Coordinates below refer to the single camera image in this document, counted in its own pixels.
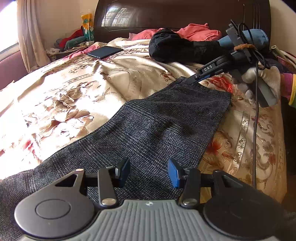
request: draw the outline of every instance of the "bed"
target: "bed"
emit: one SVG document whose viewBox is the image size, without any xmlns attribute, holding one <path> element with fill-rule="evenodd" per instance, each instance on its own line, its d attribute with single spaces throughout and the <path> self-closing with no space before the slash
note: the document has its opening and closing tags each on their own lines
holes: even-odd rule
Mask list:
<svg viewBox="0 0 296 241">
<path fill-rule="evenodd" d="M 157 1 L 100 0 L 95 49 L 124 51 L 98 60 L 77 52 L 38 69 L 0 92 L 0 179 L 35 168 L 64 146 L 106 123 L 127 101 L 145 98 L 201 65 L 163 64 L 150 58 L 149 40 L 129 41 L 129 33 L 148 28 L 173 30 L 208 23 L 222 31 L 230 19 L 263 29 L 270 38 L 268 0 Z M 232 92 L 231 105 L 199 164 L 203 173 L 222 169 L 252 184 L 254 106 L 223 74 L 201 82 Z M 261 108 L 257 130 L 257 187 L 281 201 L 286 193 L 286 159 L 281 106 Z M 210 191 L 204 189 L 206 201 Z"/>
</svg>

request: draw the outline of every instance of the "hand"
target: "hand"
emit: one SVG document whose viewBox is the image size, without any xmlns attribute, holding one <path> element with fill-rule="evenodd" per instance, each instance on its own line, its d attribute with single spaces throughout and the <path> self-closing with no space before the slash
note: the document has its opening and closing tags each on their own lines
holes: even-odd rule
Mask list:
<svg viewBox="0 0 296 241">
<path fill-rule="evenodd" d="M 271 88 L 272 93 L 277 99 L 280 99 L 280 85 L 281 75 L 276 66 L 272 66 L 270 69 L 258 70 L 258 77 L 261 77 L 265 83 Z M 256 68 L 249 68 L 243 75 L 242 80 L 244 83 L 238 83 L 233 80 L 234 84 L 237 84 L 237 88 L 245 94 L 251 104 L 255 103 L 255 93 L 253 93 L 247 84 L 256 81 Z"/>
</svg>

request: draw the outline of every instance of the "bedspread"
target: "bedspread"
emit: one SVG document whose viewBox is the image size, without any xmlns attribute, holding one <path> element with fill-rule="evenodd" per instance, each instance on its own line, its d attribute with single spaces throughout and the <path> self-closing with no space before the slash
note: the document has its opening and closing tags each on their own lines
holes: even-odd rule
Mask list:
<svg viewBox="0 0 296 241">
<path fill-rule="evenodd" d="M 156 62 L 149 56 L 149 40 L 119 38 L 108 46 L 124 51 L 104 60 L 77 53 L 0 91 L 0 179 L 35 168 L 106 123 L 126 101 L 148 97 L 201 66 Z M 255 106 L 230 80 L 223 74 L 201 82 L 231 92 L 232 99 L 198 168 L 203 173 L 222 169 L 251 185 Z M 287 188 L 280 104 L 260 108 L 256 158 L 257 188 L 281 201 Z M 203 188 L 202 202 L 209 198 Z"/>
</svg>

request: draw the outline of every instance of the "yellow cuff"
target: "yellow cuff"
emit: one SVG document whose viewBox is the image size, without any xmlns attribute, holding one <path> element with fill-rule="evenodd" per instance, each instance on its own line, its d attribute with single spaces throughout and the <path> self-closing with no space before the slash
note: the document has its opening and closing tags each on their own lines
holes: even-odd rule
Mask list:
<svg viewBox="0 0 296 241">
<path fill-rule="evenodd" d="M 292 92 L 291 92 L 289 105 L 292 105 L 294 103 L 295 95 L 296 95 L 296 74 L 293 74 L 293 86 L 292 86 Z"/>
</svg>

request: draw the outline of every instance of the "cable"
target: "cable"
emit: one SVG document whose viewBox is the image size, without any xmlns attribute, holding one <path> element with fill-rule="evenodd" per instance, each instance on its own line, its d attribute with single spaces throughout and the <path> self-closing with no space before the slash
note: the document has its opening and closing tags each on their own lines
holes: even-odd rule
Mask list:
<svg viewBox="0 0 296 241">
<path fill-rule="evenodd" d="M 247 25 L 244 23 L 240 23 L 238 26 L 231 20 L 232 25 L 236 28 L 239 37 L 242 39 L 244 44 L 249 44 L 248 39 L 243 33 L 242 26 L 244 26 L 247 31 L 249 32 L 250 39 L 252 42 L 252 45 L 254 45 L 254 40 L 252 33 Z M 270 69 L 270 66 L 266 63 L 265 58 L 261 53 L 258 52 L 257 49 L 249 49 L 249 51 L 253 54 L 253 56 L 256 58 L 256 90 L 255 90 L 255 101 L 256 101 L 256 114 L 255 114 L 255 122 L 254 122 L 254 132 L 253 132 L 253 187 L 257 188 L 256 183 L 256 153 L 257 153 L 257 145 L 256 145 L 256 139 L 257 139 L 257 125 L 258 125 L 258 117 L 259 117 L 259 103 L 258 103 L 258 71 L 264 70 L 265 68 Z"/>
</svg>

